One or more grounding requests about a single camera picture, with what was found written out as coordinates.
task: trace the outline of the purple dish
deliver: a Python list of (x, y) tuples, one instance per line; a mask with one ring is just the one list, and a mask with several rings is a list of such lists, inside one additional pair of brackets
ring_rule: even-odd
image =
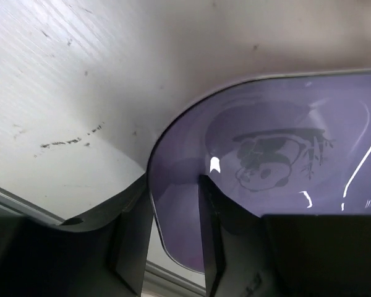
[(166, 252), (199, 272), (200, 174), (258, 216), (371, 214), (371, 73), (220, 90), (165, 130), (147, 174)]

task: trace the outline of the scratched white surface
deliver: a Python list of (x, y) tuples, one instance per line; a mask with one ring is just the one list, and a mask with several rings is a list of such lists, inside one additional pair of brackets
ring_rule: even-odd
[(369, 67), (368, 0), (1, 0), (0, 187), (69, 218), (136, 180), (200, 94)]

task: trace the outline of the white surface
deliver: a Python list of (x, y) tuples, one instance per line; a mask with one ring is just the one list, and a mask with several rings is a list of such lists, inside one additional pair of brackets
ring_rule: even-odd
[(0, 187), (69, 218), (136, 180), (196, 96), (365, 67), (368, 0), (1, 0)]
[(148, 247), (147, 260), (153, 262), (160, 267), (169, 270), (180, 277), (188, 279), (190, 282), (196, 283), (202, 287), (205, 287), (205, 276), (203, 274), (190, 271), (183, 268), (179, 264), (175, 263), (169, 256), (165, 253), (162, 248), (160, 236), (156, 228), (155, 222), (151, 229), (150, 245)]

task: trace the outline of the purple plate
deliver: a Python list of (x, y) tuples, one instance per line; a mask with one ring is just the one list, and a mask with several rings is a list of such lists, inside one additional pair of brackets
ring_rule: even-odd
[(371, 73), (216, 92), (165, 130), (147, 173), (166, 252), (199, 272), (200, 174), (258, 216), (371, 214)]

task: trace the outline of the purple tray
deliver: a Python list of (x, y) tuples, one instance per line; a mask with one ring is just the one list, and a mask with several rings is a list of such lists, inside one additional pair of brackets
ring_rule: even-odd
[(216, 92), (167, 128), (147, 172), (166, 252), (199, 272), (200, 174), (258, 216), (371, 214), (371, 73)]

